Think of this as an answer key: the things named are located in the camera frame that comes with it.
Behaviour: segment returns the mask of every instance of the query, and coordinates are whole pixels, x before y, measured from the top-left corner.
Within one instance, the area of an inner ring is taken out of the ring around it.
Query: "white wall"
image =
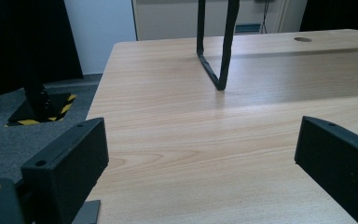
[[[300,31],[307,2],[308,0],[286,0],[280,33]]]
[[[131,0],[64,0],[83,74],[102,73],[117,42],[135,41]]]

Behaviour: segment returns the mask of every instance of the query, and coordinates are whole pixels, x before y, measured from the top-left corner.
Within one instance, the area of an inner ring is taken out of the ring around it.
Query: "black curtain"
[[[300,31],[358,30],[358,0],[308,0]]]
[[[3,0],[11,23],[29,53],[37,78],[43,82],[82,78],[75,41],[63,0]],[[0,32],[5,29],[0,25]],[[7,43],[0,36],[0,94],[22,87]]]

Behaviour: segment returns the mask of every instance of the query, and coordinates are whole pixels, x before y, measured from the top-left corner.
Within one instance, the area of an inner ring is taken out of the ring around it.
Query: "grey carpet floor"
[[[72,126],[84,121],[100,79],[101,75],[92,75],[45,85],[49,94],[71,92],[76,95],[60,121],[5,127],[7,119],[25,96],[23,90],[0,95],[0,178],[9,178],[14,182],[20,180],[23,163]]]

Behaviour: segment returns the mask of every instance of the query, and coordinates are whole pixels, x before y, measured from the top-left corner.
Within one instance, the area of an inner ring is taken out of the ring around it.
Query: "yellow and black hazard tape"
[[[51,122],[51,121],[58,121],[63,120],[63,117],[65,117],[66,112],[68,112],[69,108],[71,107],[72,103],[74,102],[76,96],[71,95],[68,100],[65,103],[65,106],[63,107],[61,113],[56,118],[48,118],[43,120],[37,120],[37,119],[25,119],[25,120],[17,120],[15,122],[9,122],[5,127],[13,127],[13,126],[21,126],[21,125],[30,125],[30,124],[38,124],[43,122]]]

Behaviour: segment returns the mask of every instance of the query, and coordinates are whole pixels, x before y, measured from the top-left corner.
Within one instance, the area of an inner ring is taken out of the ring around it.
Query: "wood grain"
[[[215,71],[221,47],[205,39]],[[358,133],[358,31],[235,36],[225,91],[195,49],[114,46],[88,115],[109,146],[100,223],[355,223],[294,155],[304,115]]]

